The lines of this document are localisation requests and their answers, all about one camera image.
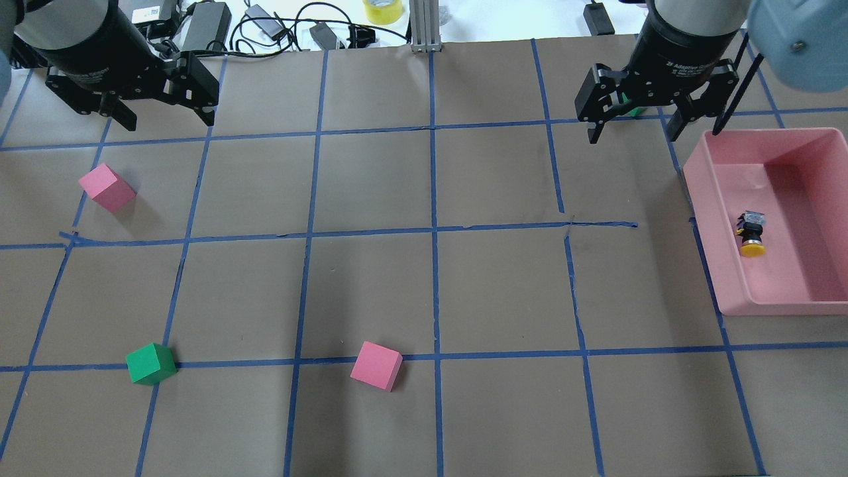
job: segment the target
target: pink cube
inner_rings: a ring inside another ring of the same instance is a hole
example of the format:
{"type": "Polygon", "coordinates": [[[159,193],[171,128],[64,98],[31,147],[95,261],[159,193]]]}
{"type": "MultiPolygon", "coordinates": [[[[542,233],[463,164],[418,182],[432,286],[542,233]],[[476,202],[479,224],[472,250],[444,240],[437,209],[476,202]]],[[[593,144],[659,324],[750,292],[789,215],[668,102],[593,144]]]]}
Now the pink cube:
{"type": "Polygon", "coordinates": [[[366,341],[362,344],[360,355],[356,357],[350,377],[391,392],[403,360],[404,357],[397,351],[366,341]]]}
{"type": "Polygon", "coordinates": [[[130,185],[105,164],[83,176],[80,185],[92,200],[113,213],[136,196],[130,185]]]}

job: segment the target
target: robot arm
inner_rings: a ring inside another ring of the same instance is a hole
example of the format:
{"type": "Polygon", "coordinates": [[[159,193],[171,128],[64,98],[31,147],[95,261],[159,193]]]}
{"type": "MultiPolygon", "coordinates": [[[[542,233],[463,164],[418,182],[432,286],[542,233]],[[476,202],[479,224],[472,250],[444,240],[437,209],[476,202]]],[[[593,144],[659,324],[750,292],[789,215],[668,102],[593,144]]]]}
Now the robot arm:
{"type": "Polygon", "coordinates": [[[6,8],[12,5],[14,33],[50,62],[47,86],[77,113],[97,112],[135,131],[137,117],[123,100],[154,98],[194,109],[207,126],[215,122],[215,77],[192,52],[169,60],[154,56],[116,0],[28,0],[25,14],[22,2],[0,0],[6,19],[0,45],[11,39],[2,27],[8,29],[6,8]]]}
{"type": "Polygon", "coordinates": [[[702,116],[718,134],[756,67],[739,83],[736,61],[722,59],[747,16],[750,37],[778,78],[807,91],[848,85],[848,3],[842,0],[648,0],[648,18],[627,66],[595,64],[574,104],[597,143],[606,122],[639,106],[677,105],[667,134],[676,140],[702,116]],[[698,98],[692,94],[707,85],[698,98]]]}

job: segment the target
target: grid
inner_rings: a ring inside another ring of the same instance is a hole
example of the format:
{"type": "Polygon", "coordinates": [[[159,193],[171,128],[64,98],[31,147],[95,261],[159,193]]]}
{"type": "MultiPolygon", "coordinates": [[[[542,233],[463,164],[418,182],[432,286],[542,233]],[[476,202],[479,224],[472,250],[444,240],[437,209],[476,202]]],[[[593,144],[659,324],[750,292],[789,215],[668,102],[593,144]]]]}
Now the grid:
{"type": "MultiPolygon", "coordinates": [[[[529,228],[566,228],[570,230],[571,226],[575,227],[638,227],[639,224],[637,222],[577,222],[577,221],[561,221],[561,222],[527,222],[527,223],[509,223],[509,224],[483,224],[483,225],[471,225],[471,226],[455,226],[455,225],[440,225],[438,223],[438,191],[437,191],[437,180],[436,180],[436,166],[437,166],[437,131],[446,130],[446,129],[461,129],[461,128],[490,128],[490,127],[511,127],[511,126],[545,126],[547,140],[548,140],[548,148],[550,154],[550,162],[552,167],[552,173],[554,177],[554,187],[556,194],[556,203],[561,213],[565,213],[567,211],[566,204],[563,202],[562,198],[562,187],[561,179],[558,172],[557,167],[557,158],[556,151],[554,145],[554,134],[552,131],[552,125],[554,124],[564,124],[564,123],[574,123],[577,122],[576,118],[551,118],[550,117],[550,109],[549,102],[545,90],[544,78],[543,78],[543,65],[539,59],[537,43],[535,40],[530,41],[530,46],[533,54],[533,62],[536,67],[536,74],[538,78],[538,90],[542,99],[542,104],[544,106],[544,118],[542,120],[535,121],[502,121],[502,122],[488,122],[488,123],[473,123],[473,124],[437,124],[436,121],[436,91],[435,91],[435,66],[433,53],[429,53],[428,58],[428,85],[429,85],[429,123],[424,126],[400,126],[400,127],[384,127],[384,128],[369,128],[369,129],[353,129],[353,130],[324,130],[322,128],[322,119],[323,119],[323,110],[324,110],[324,99],[325,99],[325,90],[326,90],[326,71],[327,71],[327,52],[323,53],[322,60],[322,71],[321,71],[321,88],[320,88],[320,97],[318,102],[318,116],[317,123],[315,125],[314,131],[309,132],[284,132],[284,133],[269,133],[269,134],[245,134],[238,136],[213,136],[214,127],[209,127],[205,137],[189,137],[189,138],[178,138],[178,139],[154,139],[154,140],[146,140],[146,141],[117,141],[117,142],[107,142],[106,137],[109,133],[109,128],[111,126],[111,121],[107,121],[105,128],[103,129],[103,134],[98,143],[78,143],[78,144],[60,144],[60,145],[50,145],[50,146],[21,146],[21,147],[0,147],[0,151],[18,151],[18,150],[48,150],[48,149],[73,149],[73,148],[85,148],[85,147],[96,147],[97,153],[95,154],[95,158],[93,163],[91,164],[91,169],[93,169],[100,161],[101,153],[104,149],[120,146],[120,145],[134,145],[134,144],[145,144],[145,143],[184,143],[184,142],[202,142],[204,144],[203,155],[200,160],[200,165],[198,169],[197,182],[194,187],[194,192],[192,196],[191,208],[188,215],[186,230],[183,238],[175,238],[175,239],[161,239],[161,240],[134,240],[134,241],[101,241],[101,240],[93,240],[89,238],[84,238],[79,235],[77,232],[73,233],[60,233],[59,236],[64,239],[63,242],[55,242],[55,243],[42,243],[42,244],[5,244],[0,245],[0,251],[2,250],[22,250],[22,249],[62,249],[64,250],[64,258],[59,267],[59,271],[56,275],[55,282],[50,291],[50,294],[47,299],[47,303],[44,306],[44,312],[42,314],[42,319],[38,326],[38,331],[36,334],[35,341],[31,347],[31,352],[29,355],[29,359],[26,365],[24,366],[6,366],[0,367],[0,373],[10,373],[10,372],[22,372],[22,378],[20,381],[20,386],[17,391],[17,395],[14,400],[14,404],[12,407],[12,411],[8,417],[8,422],[3,431],[3,439],[0,441],[0,458],[3,457],[3,453],[6,449],[7,443],[12,435],[12,431],[14,428],[14,421],[18,411],[19,404],[21,402],[21,398],[25,393],[25,389],[27,386],[27,382],[32,373],[38,373],[43,371],[80,371],[80,370],[115,370],[115,369],[126,369],[126,365],[124,363],[68,363],[68,364],[58,364],[58,365],[36,365],[35,359],[36,354],[38,352],[38,348],[40,345],[41,337],[44,332],[44,329],[47,325],[47,321],[50,316],[51,307],[53,305],[53,299],[56,295],[59,284],[61,283],[64,275],[65,267],[68,263],[71,253],[73,250],[77,248],[86,248],[86,247],[144,247],[144,246],[157,246],[157,245],[167,245],[167,244],[181,244],[181,258],[179,262],[179,267],[176,273],[175,282],[173,286],[173,293],[170,299],[170,306],[168,309],[168,315],[165,322],[165,333],[162,337],[163,345],[168,345],[170,338],[170,330],[171,325],[173,323],[174,313],[176,309],[177,298],[180,292],[181,280],[183,267],[186,262],[186,258],[188,252],[190,250],[191,244],[196,243],[208,243],[208,242],[226,242],[226,241],[235,241],[235,240],[276,240],[276,239],[304,239],[305,241],[305,249],[304,249],[304,267],[303,267],[303,276],[301,281],[301,291],[300,291],[300,302],[298,309],[298,326],[297,326],[297,336],[295,341],[295,352],[294,358],[288,359],[266,359],[266,360],[240,360],[240,361],[195,361],[195,362],[179,362],[179,368],[237,368],[237,367],[262,367],[262,366],[281,366],[281,367],[291,367],[293,373],[293,379],[291,383],[291,397],[288,409],[288,421],[287,421],[287,439],[286,439],[286,448],[284,450],[284,474],[291,474],[291,462],[292,462],[292,453],[293,453],[293,436],[295,433],[295,417],[297,415],[297,406],[298,406],[298,382],[299,382],[299,373],[302,366],[316,366],[316,365],[324,365],[324,364],[337,364],[337,363],[350,363],[355,360],[355,356],[332,356],[332,357],[323,357],[323,358],[307,358],[302,356],[302,348],[303,348],[303,336],[304,336],[304,318],[306,311],[306,297],[308,293],[308,285],[309,285],[309,274],[310,274],[310,257],[311,257],[311,249],[312,249],[312,239],[314,238],[323,238],[323,237],[347,237],[347,236],[359,236],[359,235],[384,235],[384,234],[407,234],[407,233],[429,233],[432,237],[432,312],[433,312],[433,333],[434,333],[434,344],[433,344],[433,352],[432,353],[424,353],[424,354],[410,354],[404,355],[404,359],[410,362],[432,362],[433,363],[433,372],[434,372],[434,384],[435,384],[435,428],[436,428],[436,459],[437,459],[437,471],[438,475],[445,475],[445,462],[444,462],[444,444],[443,444],[443,418],[442,418],[442,361],[446,360],[485,360],[485,359],[503,359],[503,358],[531,358],[531,357],[558,357],[558,356],[574,356],[580,357],[582,359],[583,364],[583,376],[584,376],[584,386],[585,386],[585,394],[586,400],[588,404],[587,413],[589,415],[589,422],[591,428],[591,435],[593,441],[594,448],[594,459],[597,467],[597,473],[599,475],[605,475],[605,467],[604,467],[604,456],[602,451],[602,442],[603,435],[599,432],[598,425],[598,417],[597,411],[595,408],[595,398],[592,384],[592,375],[590,369],[590,357],[592,356],[622,356],[622,355],[660,355],[660,354],[677,354],[677,353],[724,353],[728,360],[728,366],[730,372],[733,376],[734,387],[736,390],[736,394],[739,400],[739,408],[742,413],[743,420],[745,421],[745,429],[748,434],[748,439],[750,442],[751,452],[753,454],[753,458],[756,462],[756,469],[759,474],[765,475],[767,472],[767,468],[765,463],[763,462],[762,455],[760,453],[759,446],[757,444],[755,427],[752,423],[747,402],[745,399],[745,392],[743,389],[743,383],[741,378],[739,377],[739,372],[736,366],[736,361],[734,358],[734,353],[737,351],[768,351],[768,350],[794,350],[794,349],[828,349],[828,348],[848,348],[848,341],[818,341],[818,342],[784,342],[784,343],[759,343],[759,344],[745,344],[745,345],[734,345],[730,342],[728,337],[727,330],[724,327],[723,317],[720,311],[717,309],[717,305],[715,302],[715,295],[712,290],[711,280],[709,276],[709,271],[706,266],[706,258],[704,257],[704,252],[700,244],[700,239],[698,235],[697,224],[695,223],[695,219],[690,219],[693,233],[695,235],[695,241],[698,246],[698,250],[700,252],[700,259],[702,266],[704,267],[704,272],[706,274],[706,280],[710,288],[710,294],[713,299],[713,305],[715,308],[717,325],[719,327],[722,344],[721,345],[699,345],[699,346],[670,346],[670,347],[634,347],[634,348],[602,348],[602,349],[594,349],[587,347],[585,335],[583,333],[583,329],[580,321],[580,312],[579,306],[577,303],[577,294],[576,288],[580,285],[580,277],[575,270],[574,266],[574,257],[572,253],[572,245],[571,240],[566,234],[563,240],[563,254],[566,257],[567,270],[563,271],[567,273],[568,283],[570,286],[572,304],[574,310],[575,317],[575,327],[577,330],[577,338],[579,347],[577,349],[566,349],[566,350],[536,350],[536,351],[486,351],[486,352],[442,352],[441,351],[441,333],[439,326],[439,251],[438,251],[438,239],[440,233],[463,233],[465,231],[481,231],[481,230],[510,230],[510,229],[529,229],[529,228]],[[319,157],[321,151],[321,138],[323,136],[330,135],[343,135],[343,134],[369,134],[375,132],[412,132],[412,131],[420,131],[427,130],[429,133],[429,141],[430,141],[430,189],[431,189],[431,226],[430,227],[411,227],[411,228],[384,228],[384,229],[373,229],[373,230],[352,230],[352,231],[334,231],[334,232],[317,232],[314,230],[315,228],[315,196],[316,189],[318,183],[318,165],[319,165],[319,157]],[[251,139],[251,138],[262,138],[262,137],[314,137],[315,138],[315,151],[314,151],[314,159],[312,165],[312,175],[311,175],[311,187],[310,187],[310,207],[309,207],[309,221],[307,229],[304,233],[288,233],[284,235],[268,235],[268,234],[258,234],[258,235],[232,235],[232,236],[214,236],[214,237],[195,237],[192,235],[192,225],[194,221],[195,210],[197,209],[198,196],[200,193],[201,184],[204,178],[204,169],[206,166],[206,160],[209,153],[209,145],[214,141],[238,141],[243,139],[251,139]]],[[[749,55],[753,55],[753,52],[749,49],[749,55]]],[[[220,81],[223,84],[224,77],[226,72],[226,61],[222,65],[221,73],[220,73],[220,81]]],[[[817,112],[846,112],[848,108],[846,107],[834,107],[834,108],[817,108],[817,109],[778,109],[777,105],[772,98],[771,93],[769,92],[768,85],[766,84],[766,79],[762,73],[759,74],[761,84],[766,92],[769,103],[771,104],[771,110],[762,110],[762,111],[743,111],[737,113],[737,115],[773,115],[778,124],[781,127],[784,127],[784,123],[782,121],[783,115],[793,115],[793,114],[802,114],[802,113],[817,113],[817,112]]],[[[25,84],[17,97],[15,105],[12,110],[12,114],[8,120],[8,123],[3,130],[3,135],[0,137],[0,145],[3,144],[3,140],[8,135],[8,131],[14,121],[14,116],[17,112],[17,109],[20,106],[21,100],[24,97],[24,93],[26,91],[27,86],[31,82],[32,73],[30,73],[26,80],[25,84]]],[[[616,121],[655,121],[658,126],[662,126],[663,129],[667,123],[667,118],[662,109],[657,109],[657,114],[655,115],[642,115],[639,118],[618,118],[616,121]]],[[[678,162],[678,157],[675,152],[675,148],[672,143],[667,141],[668,152],[670,158],[672,160],[672,164],[675,167],[678,175],[680,175],[682,180],[682,172],[678,162]]],[[[76,208],[76,213],[73,221],[74,228],[79,224],[81,214],[84,206],[86,205],[86,195],[83,193],[81,196],[79,205],[76,208]]],[[[145,460],[145,455],[147,451],[148,438],[150,434],[151,425],[153,422],[153,416],[156,412],[156,404],[159,395],[159,385],[155,385],[152,389],[148,414],[145,421],[143,436],[142,436],[142,444],[138,453],[137,467],[136,467],[136,476],[142,475],[143,465],[145,460]]]]}

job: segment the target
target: green cube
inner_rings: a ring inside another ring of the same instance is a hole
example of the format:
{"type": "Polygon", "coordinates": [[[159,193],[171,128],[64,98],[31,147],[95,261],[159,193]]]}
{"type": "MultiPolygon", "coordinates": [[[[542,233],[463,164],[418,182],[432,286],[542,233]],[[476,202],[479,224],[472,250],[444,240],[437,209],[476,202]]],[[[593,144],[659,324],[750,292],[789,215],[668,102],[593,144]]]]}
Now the green cube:
{"type": "Polygon", "coordinates": [[[132,382],[146,386],[152,386],[176,373],[170,349],[156,343],[126,355],[126,366],[130,369],[132,382]]]}

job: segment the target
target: white surface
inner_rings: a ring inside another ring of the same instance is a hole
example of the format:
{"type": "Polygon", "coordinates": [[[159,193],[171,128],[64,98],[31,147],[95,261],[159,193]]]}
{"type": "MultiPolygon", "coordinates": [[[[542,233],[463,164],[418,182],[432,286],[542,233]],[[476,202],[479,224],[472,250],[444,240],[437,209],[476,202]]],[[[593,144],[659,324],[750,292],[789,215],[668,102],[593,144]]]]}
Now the white surface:
{"type": "MultiPolygon", "coordinates": [[[[404,13],[391,25],[383,25],[401,35],[406,33],[409,20],[409,0],[401,0],[404,13]]],[[[231,28],[242,18],[246,9],[241,0],[226,0],[232,11],[231,28]]],[[[259,0],[259,4],[269,14],[276,12],[282,18],[294,18],[298,10],[307,2],[288,0],[259,0]]],[[[354,23],[369,25],[365,17],[362,0],[331,0],[334,5],[350,15],[354,23]]],[[[441,27],[442,42],[495,42],[501,40],[524,40],[528,38],[549,38],[559,36],[588,36],[589,28],[583,19],[583,7],[588,0],[442,0],[442,6],[450,11],[450,21],[441,27]]],[[[645,8],[620,3],[617,0],[605,0],[606,11],[619,34],[639,33],[644,23],[645,8]]],[[[336,10],[321,5],[312,6],[304,11],[302,18],[318,20],[343,20],[336,10]]],[[[318,49],[309,34],[313,24],[298,25],[298,39],[303,49],[318,49]]],[[[330,24],[330,27],[342,39],[347,38],[346,25],[330,24]]],[[[244,26],[245,35],[263,42],[270,42],[254,25],[244,26]]],[[[404,40],[382,31],[377,32],[377,46],[397,46],[404,40]]]]}

